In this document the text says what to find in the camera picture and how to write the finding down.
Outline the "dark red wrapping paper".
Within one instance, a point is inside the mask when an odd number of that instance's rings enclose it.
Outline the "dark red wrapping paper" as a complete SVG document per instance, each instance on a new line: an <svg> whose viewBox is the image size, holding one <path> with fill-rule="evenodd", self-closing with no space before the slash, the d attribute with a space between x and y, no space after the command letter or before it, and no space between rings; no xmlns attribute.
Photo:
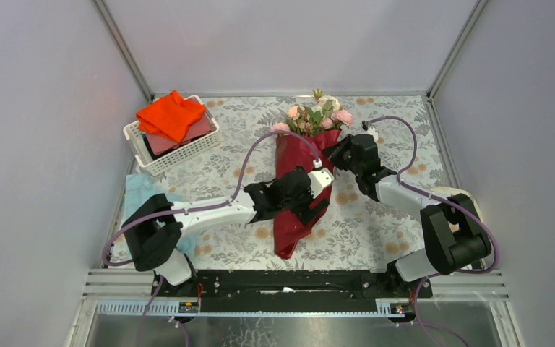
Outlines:
<svg viewBox="0 0 555 347"><path fill-rule="evenodd" d="M275 175L286 210L274 218L274 253L284 260L292 257L297 243L327 212L332 188L315 197L307 174L314 170L316 154L323 168L334 171L323 150L336 145L339 135L339 130L329 130L313 137L283 135L276 139Z"/></svg>

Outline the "pink fake flower bunch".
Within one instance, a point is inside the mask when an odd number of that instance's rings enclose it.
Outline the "pink fake flower bunch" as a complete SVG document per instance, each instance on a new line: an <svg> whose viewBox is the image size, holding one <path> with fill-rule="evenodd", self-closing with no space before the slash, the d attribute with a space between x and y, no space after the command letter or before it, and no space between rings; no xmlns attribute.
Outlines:
<svg viewBox="0 0 555 347"><path fill-rule="evenodd" d="M320 124L324 130L340 129L341 126L350 127L353 124L353 115L346 110L338 110L324 116Z"/></svg>

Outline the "dried brown fake flower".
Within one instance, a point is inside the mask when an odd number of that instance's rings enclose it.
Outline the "dried brown fake flower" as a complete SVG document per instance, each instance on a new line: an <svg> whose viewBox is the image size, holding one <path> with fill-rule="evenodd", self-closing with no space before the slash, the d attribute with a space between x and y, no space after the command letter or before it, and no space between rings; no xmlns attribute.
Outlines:
<svg viewBox="0 0 555 347"><path fill-rule="evenodd" d="M297 127L300 132L306 136L313 135L316 124L314 123L315 112L310 107L298 107Z"/></svg>

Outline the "peach fake flower stem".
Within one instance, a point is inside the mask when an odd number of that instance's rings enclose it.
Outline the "peach fake flower stem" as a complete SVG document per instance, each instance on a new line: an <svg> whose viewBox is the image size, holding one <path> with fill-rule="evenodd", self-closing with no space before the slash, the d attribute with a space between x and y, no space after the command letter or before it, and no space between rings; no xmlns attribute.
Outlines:
<svg viewBox="0 0 555 347"><path fill-rule="evenodd" d="M299 106L292 106L286 113L286 124L292 132L300 132L302 130L301 124L304 123Z"/></svg>

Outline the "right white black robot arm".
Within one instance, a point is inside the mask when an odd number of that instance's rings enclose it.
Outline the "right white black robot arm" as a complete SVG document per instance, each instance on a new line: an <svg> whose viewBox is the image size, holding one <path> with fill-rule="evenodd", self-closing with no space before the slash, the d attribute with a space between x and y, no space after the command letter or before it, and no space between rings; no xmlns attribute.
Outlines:
<svg viewBox="0 0 555 347"><path fill-rule="evenodd" d="M348 135L323 153L334 167L354 174L363 195L402 210L422 227L423 249L387 265L385 286L392 296L402 298L416 280L449 275L491 254L491 240L469 196L443 197L407 184L382 165L370 134Z"/></svg>

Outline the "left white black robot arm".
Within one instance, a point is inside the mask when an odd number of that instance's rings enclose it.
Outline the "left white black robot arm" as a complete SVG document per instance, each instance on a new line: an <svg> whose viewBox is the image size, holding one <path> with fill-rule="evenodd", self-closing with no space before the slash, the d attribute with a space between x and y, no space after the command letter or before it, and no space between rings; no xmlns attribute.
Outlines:
<svg viewBox="0 0 555 347"><path fill-rule="evenodd" d="M134 269L153 271L175 295L188 296L195 287L194 268L176 248L181 239L206 229L272 220L285 211L309 223L327 204L313 207L312 202L333 181L328 168L306 172L298 166L279 179L248 184L235 197L171 202L156 194L122 227Z"/></svg>

